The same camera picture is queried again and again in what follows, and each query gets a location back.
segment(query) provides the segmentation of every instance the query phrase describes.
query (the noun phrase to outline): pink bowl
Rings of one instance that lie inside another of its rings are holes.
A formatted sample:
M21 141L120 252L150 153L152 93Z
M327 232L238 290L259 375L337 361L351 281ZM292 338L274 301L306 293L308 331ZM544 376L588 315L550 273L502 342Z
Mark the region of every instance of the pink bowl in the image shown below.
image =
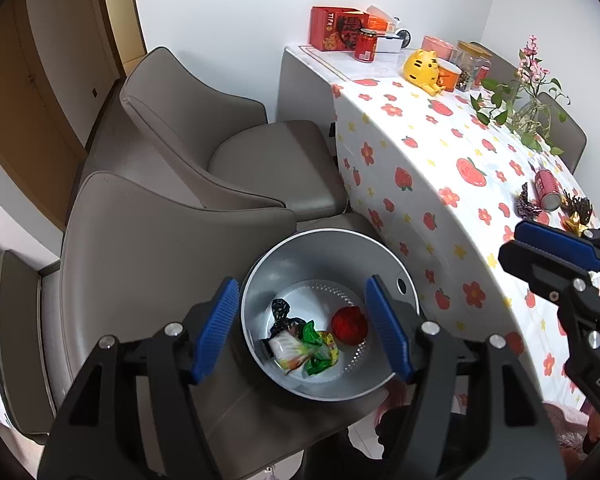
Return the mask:
M451 43L440 40L440 38L425 36L422 40L422 46L420 48L422 50L435 50L438 57L448 61L451 57L451 52L453 51L454 46Z

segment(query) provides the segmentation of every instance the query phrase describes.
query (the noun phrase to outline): blue gripper pad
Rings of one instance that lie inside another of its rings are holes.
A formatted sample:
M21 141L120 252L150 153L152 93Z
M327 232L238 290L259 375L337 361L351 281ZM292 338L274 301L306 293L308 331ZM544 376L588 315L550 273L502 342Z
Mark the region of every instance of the blue gripper pad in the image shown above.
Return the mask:
M516 226L515 237L585 270L600 271L600 259L592 245L558 229L536 222L520 222Z
M409 361L409 340L375 278L366 280L365 303L392 370L408 382L414 373Z
M229 280L219 295L216 304L195 341L191 377L196 384L214 369L218 355L238 312L240 287Z

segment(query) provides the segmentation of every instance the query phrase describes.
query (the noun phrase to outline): red can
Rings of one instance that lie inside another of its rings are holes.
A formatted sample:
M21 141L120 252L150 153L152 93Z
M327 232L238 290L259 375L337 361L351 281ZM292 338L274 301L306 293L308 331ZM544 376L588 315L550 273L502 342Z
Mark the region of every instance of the red can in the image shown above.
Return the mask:
M377 44L378 35L376 32L369 28L361 28L353 57L363 63L371 63L376 57Z
M554 174L549 170L538 170L536 173L536 193L540 207L545 211L555 211L560 207L562 197Z

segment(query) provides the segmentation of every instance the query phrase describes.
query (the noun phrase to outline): crumpled red ball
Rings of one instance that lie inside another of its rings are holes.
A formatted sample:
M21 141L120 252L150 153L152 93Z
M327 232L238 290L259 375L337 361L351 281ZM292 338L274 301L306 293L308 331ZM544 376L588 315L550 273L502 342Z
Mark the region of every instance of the crumpled red ball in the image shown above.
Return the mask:
M344 344L357 346L365 340L369 325L360 307L343 306L331 318L331 331Z

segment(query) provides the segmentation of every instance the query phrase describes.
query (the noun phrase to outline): dining table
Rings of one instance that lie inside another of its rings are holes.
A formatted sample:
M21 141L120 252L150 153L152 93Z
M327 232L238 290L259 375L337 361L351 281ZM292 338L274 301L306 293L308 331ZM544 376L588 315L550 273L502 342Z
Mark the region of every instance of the dining table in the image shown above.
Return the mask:
M506 124L480 122L469 92L430 96L409 83L400 75L404 54L378 54L374 66L350 52L293 50L331 87L350 206L405 265L427 318L469 340L503 335L543 400L580 408L585 397L564 372L569 348L556 305L498 262L521 220L514 201L523 184L537 202L537 170L584 195L559 156L544 141L542 152L523 146ZM536 221L561 228L564 216L542 211ZM589 226L599 225L594 211ZM600 274L592 282L600 291Z

